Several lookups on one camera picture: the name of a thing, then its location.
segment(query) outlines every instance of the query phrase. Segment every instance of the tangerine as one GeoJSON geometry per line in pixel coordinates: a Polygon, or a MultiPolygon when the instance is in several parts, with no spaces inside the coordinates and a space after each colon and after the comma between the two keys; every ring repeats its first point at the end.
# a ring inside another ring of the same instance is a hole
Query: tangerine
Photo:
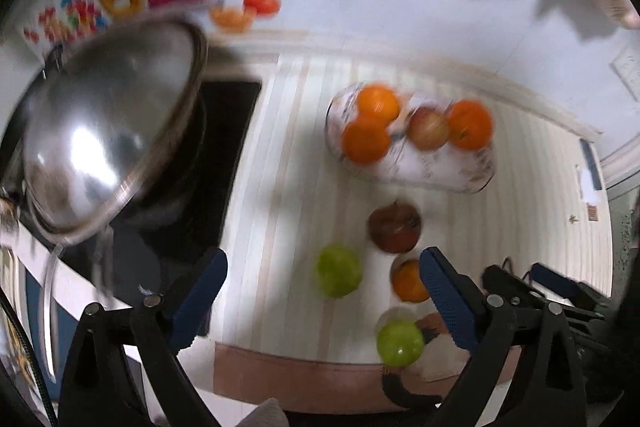
{"type": "Polygon", "coordinates": [[[391,286],[401,301],[424,302],[429,292],[420,280],[420,268],[417,259],[404,261],[392,274],[391,286]]]}
{"type": "Polygon", "coordinates": [[[400,101],[393,89],[384,84],[363,87],[356,98],[358,112],[382,120],[389,125],[400,115],[400,101]]]}
{"type": "Polygon", "coordinates": [[[362,165],[382,159],[391,147],[391,137],[378,118],[359,115],[342,131],[342,152],[352,162],[362,165]]]}
{"type": "Polygon", "coordinates": [[[478,100],[459,100],[447,113],[449,141],[469,151],[477,151],[489,145],[494,135],[494,119],[491,112],[478,100]]]}

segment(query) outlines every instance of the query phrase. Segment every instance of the fruit in jar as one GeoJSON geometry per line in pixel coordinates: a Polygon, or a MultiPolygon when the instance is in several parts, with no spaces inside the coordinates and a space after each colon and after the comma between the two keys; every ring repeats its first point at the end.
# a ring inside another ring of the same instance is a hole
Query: fruit in jar
{"type": "Polygon", "coordinates": [[[340,299],[350,294],[362,281],[358,254],[339,245],[322,248],[316,260],[316,277],[327,297],[340,299]]]}
{"type": "Polygon", "coordinates": [[[401,301],[424,302],[429,292],[420,280],[420,267],[417,259],[404,261],[391,274],[391,286],[401,301]]]}
{"type": "Polygon", "coordinates": [[[376,342],[382,362],[392,367],[411,365],[424,349],[422,332],[411,321],[392,320],[382,327],[376,342]]]}
{"type": "Polygon", "coordinates": [[[422,218],[409,203],[394,202],[374,210],[367,221],[369,237],[386,253],[406,253],[420,239],[422,218]]]}
{"type": "Polygon", "coordinates": [[[409,118],[406,135],[416,149],[434,151],[449,140],[449,123],[433,107],[418,107],[409,118]]]}
{"type": "Polygon", "coordinates": [[[385,126],[400,115],[400,101],[393,89],[384,84],[369,84],[356,97],[356,107],[361,115],[380,119],[385,126]]]}
{"type": "Polygon", "coordinates": [[[255,10],[256,17],[271,17],[280,11],[280,0],[243,0],[245,10],[255,10]]]}
{"type": "Polygon", "coordinates": [[[386,155],[389,147],[391,137],[378,118],[359,115],[342,131],[342,153],[353,163],[375,163],[386,155]]]}
{"type": "Polygon", "coordinates": [[[494,135],[491,112],[478,100],[459,100],[447,111],[449,140],[460,149],[477,151],[487,147],[494,135]]]}

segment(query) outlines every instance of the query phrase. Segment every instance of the stainless steel bowl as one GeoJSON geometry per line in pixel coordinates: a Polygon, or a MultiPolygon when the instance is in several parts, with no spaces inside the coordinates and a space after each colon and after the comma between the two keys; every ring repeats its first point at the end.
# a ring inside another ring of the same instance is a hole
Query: stainless steel bowl
{"type": "Polygon", "coordinates": [[[52,243],[84,241],[150,184],[182,139],[207,44],[176,21],[108,30],[38,94],[24,136],[26,199],[52,243]]]}

